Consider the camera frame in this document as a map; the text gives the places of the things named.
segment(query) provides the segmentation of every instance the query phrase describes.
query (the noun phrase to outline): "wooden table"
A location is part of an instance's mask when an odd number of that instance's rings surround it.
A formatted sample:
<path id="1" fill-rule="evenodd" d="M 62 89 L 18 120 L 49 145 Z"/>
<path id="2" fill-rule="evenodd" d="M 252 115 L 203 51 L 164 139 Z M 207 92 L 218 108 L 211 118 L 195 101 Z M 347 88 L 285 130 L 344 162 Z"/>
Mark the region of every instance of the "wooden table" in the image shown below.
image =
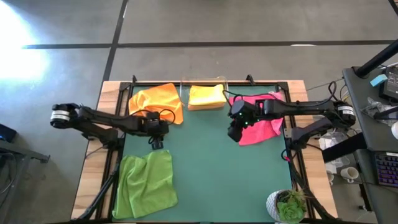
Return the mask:
<path id="1" fill-rule="evenodd" d="M 144 81 L 137 83 L 154 82 L 159 83 L 159 81 Z M 308 101 L 308 96 L 307 92 L 305 91 L 305 85 L 303 80 L 256 81 L 256 83 L 261 82 L 287 82 L 289 85 L 290 98 L 292 101 Z M 99 96 L 97 110 L 112 114 L 115 113 L 120 83 L 121 81 L 107 81 L 103 83 L 101 94 Z M 126 105 L 126 101 L 127 98 L 124 98 L 121 108 L 123 114 L 121 115 L 124 115 L 124 107 Z M 298 127 L 304 127 L 313 123 L 312 116 L 296 116 L 295 120 Z M 309 143 L 318 145 L 316 140 L 310 140 Z M 101 147 L 101 143 L 99 141 L 90 141 L 88 144 L 87 154 L 99 147 Z M 310 189 L 312 190 L 318 201 L 326 208 L 326 210 L 334 217 L 337 217 L 335 201 L 333 200 L 328 177 L 326 175 L 326 169 L 323 162 L 322 153 L 318 149 L 314 149 L 312 147 L 307 147 L 302 152 Z M 85 159 L 78 191 L 75 198 L 75 204 L 73 206 L 72 218 L 79 217 L 85 211 L 85 209 L 90 205 L 90 203 L 97 195 L 99 189 L 101 188 L 101 180 L 103 178 L 106 153 L 107 151 L 105 149 L 101 149 Z M 106 217 L 108 214 L 110 192 L 111 189 L 106 194 L 104 209 L 101 217 Z"/>

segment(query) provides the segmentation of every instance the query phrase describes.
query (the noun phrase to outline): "white pot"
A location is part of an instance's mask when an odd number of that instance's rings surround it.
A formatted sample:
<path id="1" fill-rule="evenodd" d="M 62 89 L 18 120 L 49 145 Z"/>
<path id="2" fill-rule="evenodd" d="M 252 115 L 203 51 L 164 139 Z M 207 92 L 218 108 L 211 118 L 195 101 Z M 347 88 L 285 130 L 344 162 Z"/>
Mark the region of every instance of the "white pot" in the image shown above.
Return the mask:
<path id="1" fill-rule="evenodd" d="M 278 190 L 270 194 L 267 198 L 267 211 L 268 214 L 277 222 L 281 222 L 278 214 L 278 208 L 276 207 L 276 196 L 284 190 Z"/>

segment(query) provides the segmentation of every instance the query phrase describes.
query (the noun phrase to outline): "green table surface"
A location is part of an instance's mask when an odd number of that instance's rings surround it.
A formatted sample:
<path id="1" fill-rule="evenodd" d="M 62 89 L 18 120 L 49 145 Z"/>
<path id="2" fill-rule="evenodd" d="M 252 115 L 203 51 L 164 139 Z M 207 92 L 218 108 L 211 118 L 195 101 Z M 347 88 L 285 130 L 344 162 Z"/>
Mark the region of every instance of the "green table surface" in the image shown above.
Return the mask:
<path id="1" fill-rule="evenodd" d="M 134 93 L 149 87 L 136 86 Z M 275 86 L 230 86 L 244 95 L 275 91 Z M 164 149 L 172 155 L 178 204 L 150 215 L 116 222 L 272 222 L 266 200 L 276 190 L 291 189 L 288 163 L 280 158 L 283 134 L 251 146 L 239 146 L 227 135 L 229 106 L 222 110 L 184 110 L 173 124 Z M 123 155 L 152 151 L 148 138 L 126 136 Z"/>

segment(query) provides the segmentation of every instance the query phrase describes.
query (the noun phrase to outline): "cloth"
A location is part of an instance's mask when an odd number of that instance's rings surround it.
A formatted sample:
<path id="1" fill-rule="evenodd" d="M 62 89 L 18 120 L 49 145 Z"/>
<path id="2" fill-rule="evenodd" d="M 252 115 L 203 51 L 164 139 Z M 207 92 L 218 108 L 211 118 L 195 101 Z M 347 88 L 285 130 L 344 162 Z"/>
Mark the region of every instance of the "cloth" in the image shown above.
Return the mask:
<path id="1" fill-rule="evenodd" d="M 189 91 L 189 110 L 203 110 L 223 107 L 226 98 L 223 94 L 224 86 L 191 86 Z"/>
<path id="2" fill-rule="evenodd" d="M 123 157 L 114 218 L 138 218 L 176 204 L 169 151 L 155 151 L 143 158 Z"/>
<path id="3" fill-rule="evenodd" d="M 270 93 L 274 95 L 277 99 L 281 100 L 282 95 L 280 93 Z M 229 102 L 233 104 L 233 97 L 229 98 Z M 274 99 L 269 95 L 262 96 L 244 96 L 243 100 L 254 104 L 256 100 L 267 100 Z M 246 129 L 243 129 L 242 138 L 239 141 L 240 146 L 247 146 L 251 144 L 257 144 L 259 142 L 265 141 L 267 139 L 273 138 L 275 136 L 280 135 L 280 127 L 282 126 L 283 118 L 275 119 L 272 121 L 259 121 L 254 123 L 253 126 L 248 126 Z"/>
<path id="4" fill-rule="evenodd" d="M 129 100 L 130 114 L 139 110 L 161 112 L 164 109 L 169 109 L 174 112 L 175 124 L 182 123 L 182 103 L 173 83 L 155 86 L 147 90 L 141 90 Z M 136 115 L 145 116 L 145 113 L 145 111 L 137 112 Z M 161 112 L 160 118 L 173 122 L 174 115 L 170 111 L 165 110 Z"/>

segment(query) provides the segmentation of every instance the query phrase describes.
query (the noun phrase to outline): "keyboard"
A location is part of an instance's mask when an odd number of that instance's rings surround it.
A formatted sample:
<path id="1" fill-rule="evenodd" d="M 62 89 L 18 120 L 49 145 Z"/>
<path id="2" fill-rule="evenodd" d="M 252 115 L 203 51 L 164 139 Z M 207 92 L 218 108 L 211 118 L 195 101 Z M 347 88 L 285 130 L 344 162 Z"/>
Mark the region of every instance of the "keyboard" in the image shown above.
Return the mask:
<path id="1" fill-rule="evenodd" d="M 380 185 L 398 187 L 398 154 L 390 152 L 375 153 L 377 178 Z"/>

